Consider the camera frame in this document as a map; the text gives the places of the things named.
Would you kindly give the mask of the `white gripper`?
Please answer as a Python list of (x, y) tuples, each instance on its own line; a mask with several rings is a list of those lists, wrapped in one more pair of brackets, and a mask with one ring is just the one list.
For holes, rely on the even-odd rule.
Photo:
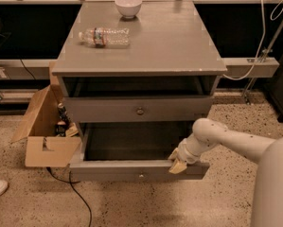
[(169, 169), (171, 174), (179, 174), (186, 170), (187, 165), (193, 165), (200, 159), (199, 142), (195, 138), (185, 138), (175, 148), (168, 159), (174, 161)]

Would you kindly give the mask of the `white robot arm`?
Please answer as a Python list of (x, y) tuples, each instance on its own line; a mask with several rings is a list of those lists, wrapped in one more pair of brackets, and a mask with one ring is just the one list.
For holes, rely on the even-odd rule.
[(170, 154), (169, 172), (183, 172), (217, 145), (257, 164), (251, 227), (283, 227), (283, 137), (231, 131), (221, 122), (200, 118), (194, 122), (192, 133)]

